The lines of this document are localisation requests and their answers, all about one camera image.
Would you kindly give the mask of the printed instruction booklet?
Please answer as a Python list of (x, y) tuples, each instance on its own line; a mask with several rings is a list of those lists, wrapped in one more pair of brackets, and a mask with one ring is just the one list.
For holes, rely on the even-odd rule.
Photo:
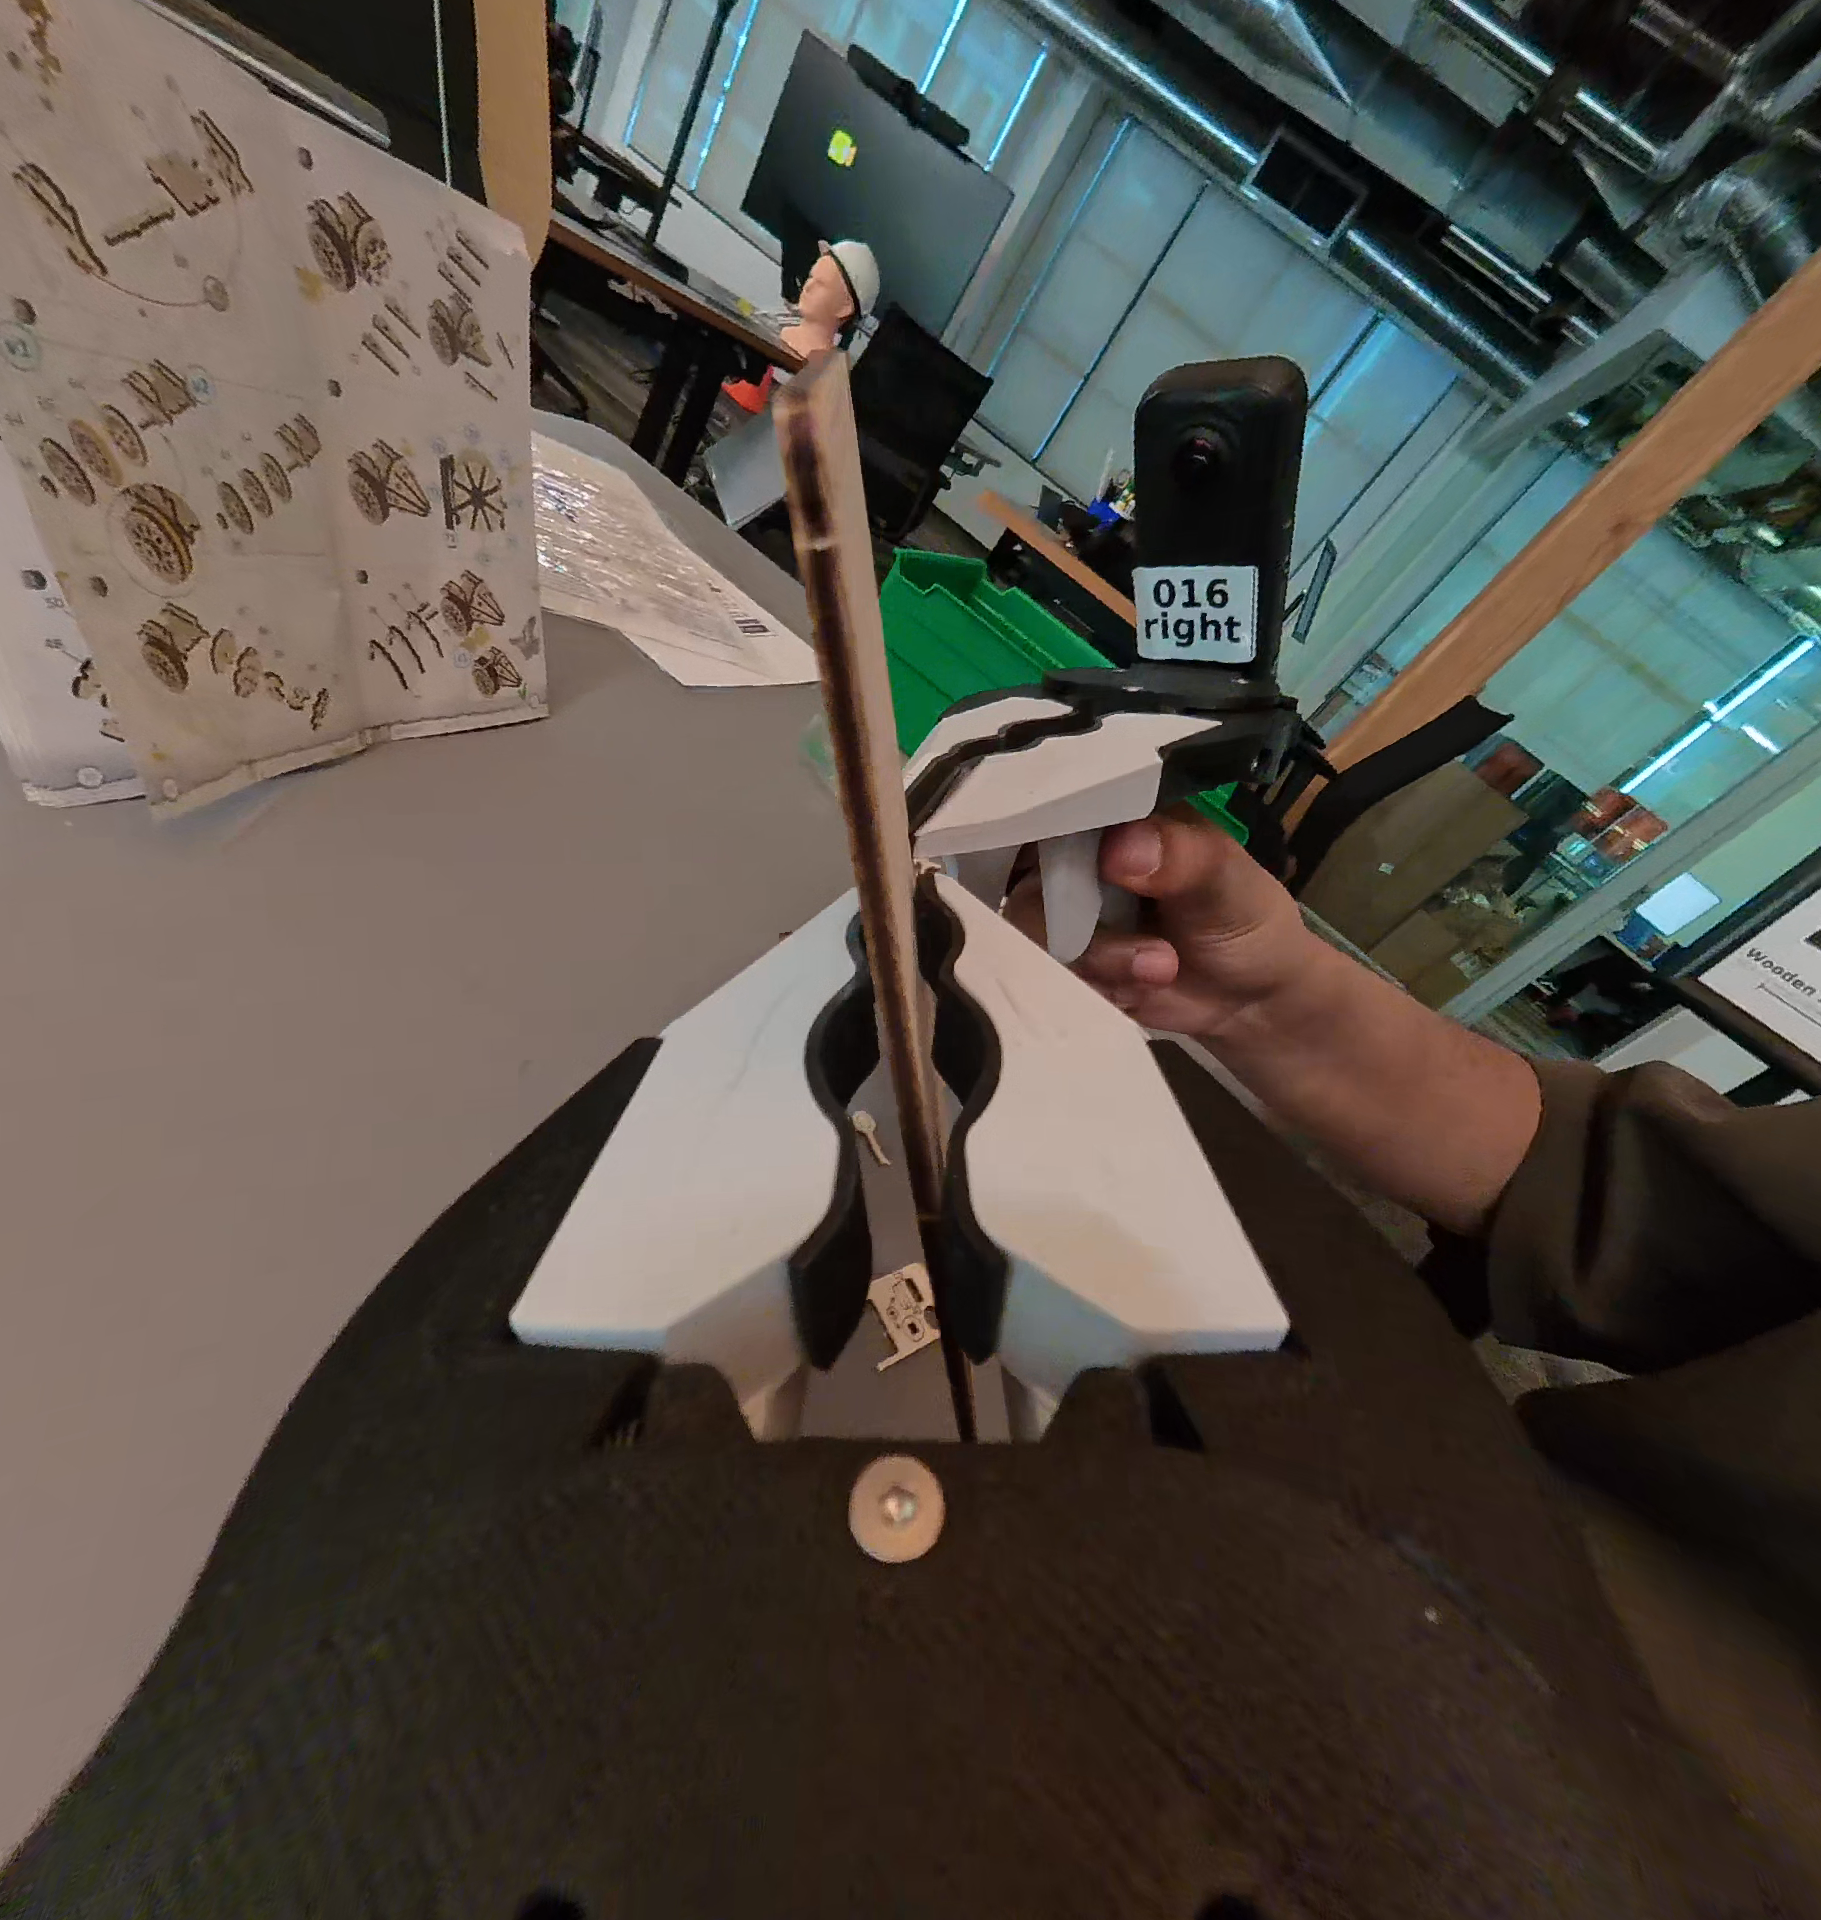
[(527, 252), (156, 3), (0, 3), (0, 750), (213, 804), (535, 722)]

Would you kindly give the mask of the grey desk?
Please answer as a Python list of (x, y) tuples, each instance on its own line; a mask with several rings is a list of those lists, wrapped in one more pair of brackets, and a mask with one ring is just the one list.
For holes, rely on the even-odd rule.
[(0, 1917), (1282, 1917), (1126, 1446), (850, 1440), (522, 1345), (595, 1076), (843, 892), (815, 688), (0, 815)]

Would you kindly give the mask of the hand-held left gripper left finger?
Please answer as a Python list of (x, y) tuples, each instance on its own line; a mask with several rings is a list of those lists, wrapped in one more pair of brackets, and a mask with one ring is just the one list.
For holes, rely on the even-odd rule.
[(714, 1368), (751, 1438), (793, 1438), (872, 1281), (846, 1101), (872, 1071), (857, 892), (652, 1046), (507, 1314), (525, 1345)]

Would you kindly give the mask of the wooden sheet with wheel parts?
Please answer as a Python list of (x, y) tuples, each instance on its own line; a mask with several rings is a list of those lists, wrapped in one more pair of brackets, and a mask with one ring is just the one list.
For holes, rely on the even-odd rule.
[(776, 395), (776, 445), (793, 551), (810, 606), (822, 719), (846, 820), (846, 863), (866, 931), (872, 1027), (890, 1071), (902, 1174), (917, 1208), (919, 1263), (934, 1281), (937, 1345), (960, 1440), (975, 1440), (971, 1368), (948, 1316), (937, 1204), (948, 1174), (948, 1112), (934, 1071), (934, 1000), (917, 944), (917, 859), (895, 752), (890, 661), (872, 583), (872, 524), (866, 507), (846, 357), (822, 347)]

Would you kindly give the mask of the cardboard box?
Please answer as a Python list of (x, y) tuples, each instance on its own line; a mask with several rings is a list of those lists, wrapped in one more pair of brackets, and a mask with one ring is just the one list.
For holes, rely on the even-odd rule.
[(1299, 903), (1425, 1006), (1471, 987), (1471, 933), (1439, 897), (1505, 846), (1525, 808), (1445, 762), (1346, 828), (1299, 887)]

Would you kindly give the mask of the grey flat board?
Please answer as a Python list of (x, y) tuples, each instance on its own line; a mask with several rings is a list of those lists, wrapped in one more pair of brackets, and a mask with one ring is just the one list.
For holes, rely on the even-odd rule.
[(776, 417), (749, 417), (731, 436), (714, 439), (700, 458), (714, 507), (729, 528), (743, 528), (751, 518), (785, 505), (785, 458)]

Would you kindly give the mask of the silver ventilation duct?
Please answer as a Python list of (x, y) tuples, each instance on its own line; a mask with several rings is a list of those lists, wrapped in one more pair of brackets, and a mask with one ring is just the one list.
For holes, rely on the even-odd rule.
[(1821, 3), (1013, 3), (1220, 192), (1518, 395), (1592, 324), (1821, 248)]

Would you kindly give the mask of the mannequin head with white helmet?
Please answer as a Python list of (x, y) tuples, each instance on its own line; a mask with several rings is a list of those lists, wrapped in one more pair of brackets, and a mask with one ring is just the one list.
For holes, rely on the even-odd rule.
[(846, 347), (872, 314), (876, 288), (876, 258), (866, 241), (819, 241), (819, 258), (799, 281), (793, 320), (777, 326), (777, 345), (795, 357)]

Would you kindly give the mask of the green plastic bin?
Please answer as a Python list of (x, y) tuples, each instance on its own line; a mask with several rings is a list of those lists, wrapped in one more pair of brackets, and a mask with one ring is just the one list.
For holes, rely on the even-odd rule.
[[(1013, 694), (1007, 685), (1039, 685), (1044, 661), (1109, 666), (1105, 653), (1040, 610), (1024, 591), (996, 583), (980, 559), (899, 551), (876, 606), (902, 762), (957, 704), (1040, 698)], [(1189, 804), (1237, 842), (1248, 842), (1248, 828), (1237, 819), (1237, 787), (1192, 800), (1160, 797), (1157, 804)], [(934, 804), (907, 804), (907, 815), (917, 830)]]

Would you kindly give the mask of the wooden beam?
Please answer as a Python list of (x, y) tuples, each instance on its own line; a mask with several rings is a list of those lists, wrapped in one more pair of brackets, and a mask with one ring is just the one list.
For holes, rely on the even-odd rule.
[(1497, 569), (1326, 750), (1336, 769), (1400, 743), (1485, 685), (1617, 563), (1740, 439), (1821, 368), (1821, 248)]

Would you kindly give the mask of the black monitor screen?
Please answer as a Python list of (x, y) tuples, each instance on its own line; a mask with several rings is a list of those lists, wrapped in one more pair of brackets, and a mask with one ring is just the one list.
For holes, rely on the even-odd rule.
[(799, 34), (740, 209), (777, 241), (795, 296), (819, 247), (860, 241), (876, 302), (942, 336), (1015, 192), (819, 34)]

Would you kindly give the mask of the tan wooden panel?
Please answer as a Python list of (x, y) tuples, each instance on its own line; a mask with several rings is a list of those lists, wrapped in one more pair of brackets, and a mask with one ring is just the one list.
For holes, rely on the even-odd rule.
[(482, 196), (525, 237), (539, 267), (551, 226), (551, 28), (541, 0), (477, 0)]

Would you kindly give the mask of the wooden office table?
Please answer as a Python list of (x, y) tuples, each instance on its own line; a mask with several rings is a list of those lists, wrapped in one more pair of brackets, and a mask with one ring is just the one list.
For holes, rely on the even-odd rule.
[(666, 483), (689, 477), (729, 379), (751, 368), (795, 373), (810, 363), (810, 351), (751, 320), (740, 296), (646, 247), (619, 218), (589, 225), (556, 205), (535, 267), (535, 296), (563, 291), (578, 302), (595, 285), (617, 288), (629, 306), (651, 302), (636, 326), (663, 351), (629, 446)]

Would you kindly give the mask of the plastic-wrapped paper sheet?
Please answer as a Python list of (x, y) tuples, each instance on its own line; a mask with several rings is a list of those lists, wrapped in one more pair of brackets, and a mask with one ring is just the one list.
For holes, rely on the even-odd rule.
[(815, 685), (815, 647), (707, 563), (617, 465), (535, 436), (541, 610), (602, 625), (686, 688)]

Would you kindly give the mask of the black panel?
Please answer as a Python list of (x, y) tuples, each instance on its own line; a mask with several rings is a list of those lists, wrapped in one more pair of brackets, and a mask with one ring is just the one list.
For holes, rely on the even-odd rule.
[(164, 0), (156, 13), (488, 202), (477, 153), (477, 3), (468, 0)]

